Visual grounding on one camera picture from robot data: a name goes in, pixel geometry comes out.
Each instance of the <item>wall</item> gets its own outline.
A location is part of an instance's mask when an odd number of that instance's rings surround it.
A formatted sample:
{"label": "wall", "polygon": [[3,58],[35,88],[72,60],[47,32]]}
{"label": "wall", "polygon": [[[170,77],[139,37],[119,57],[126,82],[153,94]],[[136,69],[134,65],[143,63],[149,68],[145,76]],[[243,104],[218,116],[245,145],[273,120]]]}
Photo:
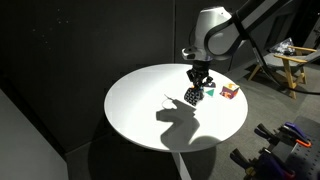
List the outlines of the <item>wall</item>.
{"label": "wall", "polygon": [[[70,152],[106,133],[103,101],[116,80],[148,65],[190,63],[181,49],[200,10],[234,12],[245,1],[1,1],[0,70]],[[252,33],[259,46],[272,23]],[[224,73],[253,58],[246,43],[211,69]]]}
{"label": "wall", "polygon": [[0,90],[0,179],[67,180],[67,164]]}

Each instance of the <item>table leg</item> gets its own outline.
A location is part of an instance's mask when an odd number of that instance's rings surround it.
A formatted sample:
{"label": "table leg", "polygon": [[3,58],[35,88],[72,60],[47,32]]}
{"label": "table leg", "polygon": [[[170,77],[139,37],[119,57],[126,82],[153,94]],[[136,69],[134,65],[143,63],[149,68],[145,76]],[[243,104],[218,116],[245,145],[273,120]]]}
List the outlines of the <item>table leg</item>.
{"label": "table leg", "polygon": [[172,153],[172,157],[174,159],[174,162],[176,163],[176,166],[178,168],[178,171],[180,173],[182,180],[192,180],[190,177],[190,174],[188,172],[188,169],[186,167],[186,164],[184,163],[181,154],[180,153]]}

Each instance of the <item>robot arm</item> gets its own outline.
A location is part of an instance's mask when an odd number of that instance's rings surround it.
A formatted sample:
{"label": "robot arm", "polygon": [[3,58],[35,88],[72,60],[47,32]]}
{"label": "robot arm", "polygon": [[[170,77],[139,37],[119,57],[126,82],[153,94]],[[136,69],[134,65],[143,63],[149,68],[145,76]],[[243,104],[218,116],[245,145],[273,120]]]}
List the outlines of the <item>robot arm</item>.
{"label": "robot arm", "polygon": [[203,98],[203,86],[212,81],[208,73],[210,61],[230,59],[253,29],[291,1],[248,0],[234,14],[223,7],[202,10],[196,25],[194,45],[182,50],[185,60],[193,60],[193,67],[187,75],[194,87],[188,89],[185,100],[195,105]]}

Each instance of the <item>equipment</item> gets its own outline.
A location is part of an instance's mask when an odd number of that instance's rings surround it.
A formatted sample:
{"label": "equipment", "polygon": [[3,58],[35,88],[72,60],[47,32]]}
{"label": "equipment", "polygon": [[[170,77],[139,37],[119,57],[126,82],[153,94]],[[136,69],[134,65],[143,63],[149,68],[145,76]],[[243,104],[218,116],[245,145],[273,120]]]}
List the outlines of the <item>equipment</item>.
{"label": "equipment", "polygon": [[196,105],[203,98],[203,86],[213,80],[208,73],[210,61],[231,58],[243,40],[252,42],[249,33],[253,29],[290,1],[249,0],[232,15],[223,7],[202,10],[195,28],[194,45],[182,50],[185,60],[193,60],[187,74],[194,87],[187,90],[185,100]]}

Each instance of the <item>table top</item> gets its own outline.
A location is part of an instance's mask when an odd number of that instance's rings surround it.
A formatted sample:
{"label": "table top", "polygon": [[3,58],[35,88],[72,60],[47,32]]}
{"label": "table top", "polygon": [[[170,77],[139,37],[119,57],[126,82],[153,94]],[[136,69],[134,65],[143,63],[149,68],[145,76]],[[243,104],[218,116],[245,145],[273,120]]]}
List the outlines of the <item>table top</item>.
{"label": "table top", "polygon": [[233,99],[220,95],[224,85],[234,82],[209,70],[216,86],[205,88],[204,99],[192,106],[184,100],[192,86],[186,74],[191,68],[161,64],[122,77],[106,95],[108,121],[124,138],[157,151],[198,151],[231,137],[248,112],[241,87]]}

